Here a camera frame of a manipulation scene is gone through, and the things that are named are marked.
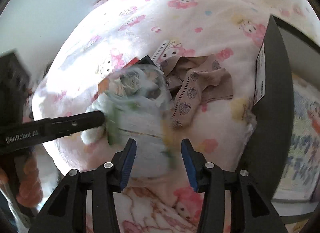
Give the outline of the person left hand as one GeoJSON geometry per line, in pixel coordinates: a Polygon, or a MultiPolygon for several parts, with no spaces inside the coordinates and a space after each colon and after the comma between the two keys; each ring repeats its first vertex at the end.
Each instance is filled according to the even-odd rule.
{"type": "Polygon", "coordinates": [[[20,182],[16,199],[26,208],[35,208],[43,199],[43,190],[39,180],[37,161],[33,155],[25,162],[23,172],[23,180],[20,182]]]}

